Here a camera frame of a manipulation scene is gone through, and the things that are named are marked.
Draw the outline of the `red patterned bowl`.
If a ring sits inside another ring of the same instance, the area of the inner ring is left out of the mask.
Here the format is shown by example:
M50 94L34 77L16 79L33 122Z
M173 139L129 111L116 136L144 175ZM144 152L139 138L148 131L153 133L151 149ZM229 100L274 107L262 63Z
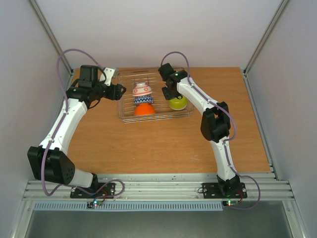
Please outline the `red patterned bowl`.
M133 97L147 96L152 94L152 88L145 82L136 83L136 86L132 90Z

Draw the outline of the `yellow bowl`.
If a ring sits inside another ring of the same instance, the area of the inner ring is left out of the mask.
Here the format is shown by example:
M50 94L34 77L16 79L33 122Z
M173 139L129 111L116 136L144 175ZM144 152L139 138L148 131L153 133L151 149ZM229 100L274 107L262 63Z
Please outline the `yellow bowl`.
M171 100L168 100L168 105L171 109L175 111L180 111L186 108L188 104L188 100L186 97L181 96L181 97L175 97Z

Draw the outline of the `blue patterned bowl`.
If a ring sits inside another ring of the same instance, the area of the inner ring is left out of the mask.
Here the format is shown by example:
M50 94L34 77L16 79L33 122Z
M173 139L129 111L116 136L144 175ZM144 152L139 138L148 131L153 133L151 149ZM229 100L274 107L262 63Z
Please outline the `blue patterned bowl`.
M145 95L145 96L139 96L134 98L134 105L139 105L139 104L153 104L154 100L152 96Z

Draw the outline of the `wire dish rack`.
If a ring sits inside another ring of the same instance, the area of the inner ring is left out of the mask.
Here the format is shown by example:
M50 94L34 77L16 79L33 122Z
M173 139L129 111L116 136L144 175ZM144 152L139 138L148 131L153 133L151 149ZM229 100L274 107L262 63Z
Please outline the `wire dish rack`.
M136 116L134 115L136 106L134 105L132 90L137 83L142 82L145 82L153 90L152 98L154 100L153 107L155 113L152 115ZM123 70L117 75L117 83L126 88L126 92L118 102L118 116L124 123L188 117L194 110L191 102L188 102L186 107L179 111L169 107L168 101L161 90L165 86L165 83L162 81L156 68Z

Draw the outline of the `white bowl orange outside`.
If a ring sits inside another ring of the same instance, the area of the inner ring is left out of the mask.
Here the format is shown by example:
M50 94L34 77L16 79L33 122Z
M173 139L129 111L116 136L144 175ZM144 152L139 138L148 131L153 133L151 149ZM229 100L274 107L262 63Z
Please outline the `white bowl orange outside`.
M134 110L135 116L153 115L154 113L155 109L153 105L148 103L138 104Z

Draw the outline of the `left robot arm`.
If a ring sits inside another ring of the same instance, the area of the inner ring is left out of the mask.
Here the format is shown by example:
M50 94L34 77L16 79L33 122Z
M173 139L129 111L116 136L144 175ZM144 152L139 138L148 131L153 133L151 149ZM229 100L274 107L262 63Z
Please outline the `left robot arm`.
M102 98L120 100L126 92L121 84L113 84L118 74L116 68L95 65L80 67L79 78L66 90L66 100L51 130L39 146L31 146L27 157L36 180L41 181L46 196L53 193L46 189L46 182L64 185L95 197L102 190L94 173L75 167L67 152L72 136L86 112Z

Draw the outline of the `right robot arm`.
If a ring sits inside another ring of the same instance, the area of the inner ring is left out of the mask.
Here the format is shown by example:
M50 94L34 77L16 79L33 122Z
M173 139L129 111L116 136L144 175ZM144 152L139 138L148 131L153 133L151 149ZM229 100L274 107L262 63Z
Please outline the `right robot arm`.
M166 99L183 96L201 113L201 133L210 142L217 164L218 191L222 197L231 196L240 179L234 172L228 141L231 128L228 105L209 97L185 70L175 71L166 63L158 72L165 82L162 91Z

